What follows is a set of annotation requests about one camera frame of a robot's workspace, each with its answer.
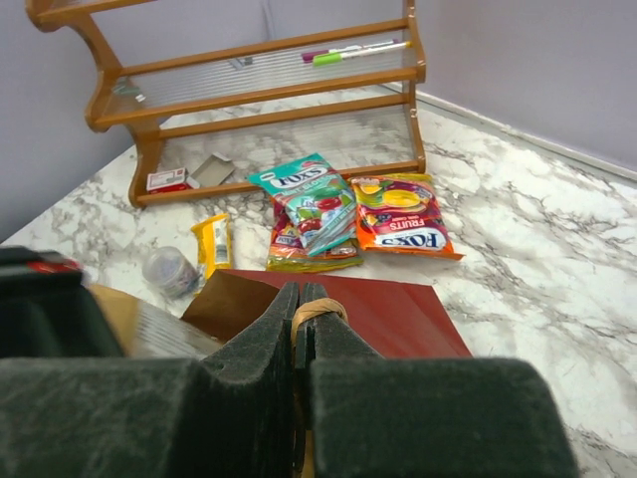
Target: shelf rack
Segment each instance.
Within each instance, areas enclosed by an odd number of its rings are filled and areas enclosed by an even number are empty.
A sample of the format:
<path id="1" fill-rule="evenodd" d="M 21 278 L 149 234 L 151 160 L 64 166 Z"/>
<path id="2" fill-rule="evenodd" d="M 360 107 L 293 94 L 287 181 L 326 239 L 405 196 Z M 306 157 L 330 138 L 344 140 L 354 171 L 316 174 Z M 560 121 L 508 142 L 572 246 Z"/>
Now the shelf rack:
<path id="1" fill-rule="evenodd" d="M 254 129 L 255 126 L 287 121 L 342 117 L 356 112 L 378 112 L 382 115 L 391 107 L 403 111 L 402 117 L 410 136 L 411 158 L 342 169 L 340 173 L 348 177 L 399 171 L 424 172 L 426 158 L 418 125 L 415 91 L 416 84 L 425 80 L 426 63 L 418 35 L 415 0 L 403 0 L 404 15 L 397 20 L 123 66 L 92 14 L 152 1 L 26 0 L 27 14 L 41 31 L 53 32 L 68 26 L 88 44 L 98 69 L 98 85 L 87 106 L 86 120 L 94 131 L 106 131 L 113 125 L 123 124 L 132 135 L 137 147 L 137 168 L 128 197 L 134 206 L 257 189 L 248 182 L 229 182 L 215 187 L 148 194 L 146 176 L 157 170 L 167 142 L 174 138 Z M 301 58 L 302 52 L 343 47 L 352 42 L 371 44 L 385 41 L 392 34 L 393 38 L 400 35 L 402 41 L 411 41 L 412 48 L 323 67 L 304 64 Z M 229 62 L 245 58 L 251 58 L 252 63 L 243 69 L 233 68 Z M 402 83 L 402 93 L 245 118 L 160 127 L 163 120 L 178 115 L 393 82 Z"/>

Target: purple marker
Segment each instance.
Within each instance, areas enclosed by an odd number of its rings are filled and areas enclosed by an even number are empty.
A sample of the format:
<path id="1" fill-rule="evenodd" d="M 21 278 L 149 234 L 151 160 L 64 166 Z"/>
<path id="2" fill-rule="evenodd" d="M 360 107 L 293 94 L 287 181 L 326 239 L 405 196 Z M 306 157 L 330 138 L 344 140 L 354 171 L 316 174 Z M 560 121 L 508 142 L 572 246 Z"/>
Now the purple marker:
<path id="1" fill-rule="evenodd" d="M 389 40 L 387 42 L 375 43 L 373 45 L 351 45 L 345 48 L 332 48 L 330 50 L 319 50 L 317 52 L 306 52 L 301 53 L 303 57 L 303 63 L 311 63 L 315 56 L 324 55 L 326 53 L 343 53 L 343 52 L 354 52 L 356 50 L 362 50 L 363 48 L 376 48 L 376 47 L 386 47 L 387 45 L 393 45 L 394 43 L 400 43 L 400 40 Z"/>

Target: red candy bag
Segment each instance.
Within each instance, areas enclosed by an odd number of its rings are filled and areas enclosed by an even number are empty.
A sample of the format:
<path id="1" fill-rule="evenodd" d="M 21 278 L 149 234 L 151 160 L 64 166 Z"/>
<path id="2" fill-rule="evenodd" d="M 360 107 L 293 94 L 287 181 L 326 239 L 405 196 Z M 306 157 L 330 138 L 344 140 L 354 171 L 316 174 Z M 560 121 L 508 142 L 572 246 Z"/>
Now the red candy bag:
<path id="1" fill-rule="evenodd" d="M 362 250 L 459 261 L 442 221 L 429 174 L 397 173 L 351 180 Z"/>
<path id="2" fill-rule="evenodd" d="M 362 258 L 351 240 L 317 256 L 308 256 L 285 206 L 275 202 L 274 210 L 275 227 L 272 230 L 267 271 L 314 273 L 362 264 Z"/>

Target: red and white box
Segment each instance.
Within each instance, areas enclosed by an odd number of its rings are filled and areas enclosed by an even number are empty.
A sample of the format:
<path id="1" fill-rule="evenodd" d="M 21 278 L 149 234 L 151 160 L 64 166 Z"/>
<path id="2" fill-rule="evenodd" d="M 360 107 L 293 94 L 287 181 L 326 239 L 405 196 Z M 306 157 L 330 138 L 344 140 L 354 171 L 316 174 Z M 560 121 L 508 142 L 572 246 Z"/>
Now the red and white box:
<path id="1" fill-rule="evenodd" d="M 188 170 L 185 167 L 170 171 L 152 172 L 148 174 L 146 180 L 146 191 L 149 194 L 197 188 L 199 188 L 199 183 L 188 175 Z"/>

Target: wooden frame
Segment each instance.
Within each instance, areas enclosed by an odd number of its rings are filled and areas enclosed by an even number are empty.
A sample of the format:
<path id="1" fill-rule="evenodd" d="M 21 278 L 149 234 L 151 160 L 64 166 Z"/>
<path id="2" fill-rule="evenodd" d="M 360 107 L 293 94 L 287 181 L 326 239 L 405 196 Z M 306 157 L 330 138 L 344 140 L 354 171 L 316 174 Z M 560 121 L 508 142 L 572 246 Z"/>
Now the wooden frame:
<path id="1" fill-rule="evenodd" d="M 415 0 L 403 0 L 404 15 L 403 18 L 397 20 L 124 67 L 110 48 L 106 38 L 91 17 L 91 14 L 151 1 L 154 0 L 93 0 L 89 3 L 78 4 L 72 0 L 68 0 L 67 5 L 59 6 L 60 1 L 56 3 L 54 0 L 26 0 L 27 14 L 33 24 L 41 31 L 53 32 L 63 26 L 69 26 L 78 32 L 89 46 L 98 69 L 98 85 L 87 106 L 85 114 L 86 120 L 90 128 L 94 131 L 106 131 L 115 124 L 124 124 L 132 135 L 137 147 L 137 168 L 130 184 L 128 197 L 134 206 L 144 207 L 150 204 L 185 201 L 215 194 L 247 192 L 258 189 L 257 186 L 251 183 L 242 182 L 163 194 L 148 194 L 145 189 L 146 177 L 149 173 L 156 170 L 165 142 L 171 138 L 289 120 L 346 114 L 348 112 L 353 113 L 389 106 L 403 105 L 405 121 L 410 131 L 414 150 L 413 160 L 346 169 L 340 173 L 348 177 L 360 174 L 380 174 L 402 171 L 424 172 L 426 168 L 426 156 L 420 137 L 415 92 L 416 84 L 424 82 L 425 80 L 426 62 L 425 52 L 418 34 L 418 25 L 415 16 Z M 134 88 L 133 77 L 135 76 L 158 74 L 234 58 L 276 53 L 292 48 L 309 47 L 313 44 L 394 31 L 402 31 L 403 39 L 409 39 L 411 41 L 412 48 L 415 52 L 414 65 L 343 78 L 318 79 L 291 86 L 272 86 L 271 88 L 255 92 L 179 102 L 149 108 L 131 96 L 118 96 L 114 93 L 115 85 L 125 85 Z M 213 121 L 205 124 L 182 126 L 172 129 L 160 129 L 158 126 L 159 119 L 174 115 L 203 112 L 248 103 L 348 88 L 381 85 L 390 82 L 402 82 L 403 92 L 380 98 L 356 100 L 333 105 L 321 105 L 247 118 Z"/>

